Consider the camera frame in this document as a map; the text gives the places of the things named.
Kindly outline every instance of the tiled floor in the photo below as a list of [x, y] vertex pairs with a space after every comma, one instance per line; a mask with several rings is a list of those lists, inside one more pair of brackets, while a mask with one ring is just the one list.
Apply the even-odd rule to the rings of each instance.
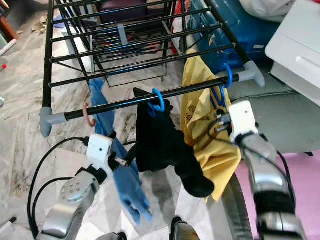
[[[1, 236], [1, 239], [6, 240], [32, 239], [26, 205], [32, 177], [42, 156], [64, 138], [89, 136], [93, 133], [93, 129], [84, 124], [82, 118], [54, 126], [48, 138], [43, 138], [40, 133], [39, 113], [42, 107], [46, 36], [32, 33], [31, 27], [43, 14], [44, 12], [39, 12], [29, 19], [22, 26], [24, 32], [18, 43], [0, 57], [0, 64], [8, 65], [6, 70], [0, 72], [0, 96], [6, 99], [4, 106], [0, 108], [0, 224], [13, 216], [17, 217], [13, 232]], [[60, 30], [54, 29], [54, 35], [60, 36]], [[68, 53], [64, 42], [55, 43], [53, 49], [54, 56]], [[157, 71], [162, 69], [114, 76], [110, 78], [110, 82], [134, 81]], [[175, 62], [168, 65], [168, 75], [164, 82], [157, 78], [113, 88], [104, 86], [103, 93], [109, 102], [114, 102], [133, 97], [133, 87], [146, 91], [151, 91], [154, 87], [160, 90], [171, 89], [180, 86], [182, 72], [183, 62]], [[53, 66], [53, 82], [78, 76], [79, 72], [59, 65]], [[54, 113], [80, 109], [83, 102], [89, 100], [90, 92], [85, 82], [57, 87], [52, 91]], [[180, 98], [170, 100], [174, 106], [172, 118], [178, 125]], [[121, 142], [135, 139], [136, 112], [136, 107], [116, 111], [114, 127]], [[86, 148], [77, 142], [66, 143], [54, 151], [40, 170], [35, 191], [52, 178], [72, 176], [80, 166], [86, 166], [87, 161], [83, 156], [85, 152]], [[134, 224], [131, 216], [122, 208], [113, 180], [109, 180], [102, 185], [85, 215], [78, 240], [93, 240], [103, 233], [120, 230], [126, 231], [129, 239], [168, 239], [168, 225], [175, 214], [185, 216], [184, 220], [194, 225], [202, 239], [218, 239], [216, 236], [231, 239], [228, 223], [223, 217], [222, 203], [206, 205], [203, 199], [189, 196], [172, 168], [153, 174], [146, 172], [140, 176], [151, 204], [153, 221], [142, 221], [139, 226]], [[50, 186], [40, 197], [36, 210], [36, 219], [40, 225], [55, 203], [53, 196], [59, 193], [60, 188], [61, 184]], [[209, 215], [220, 216], [219, 222], [211, 221]]]

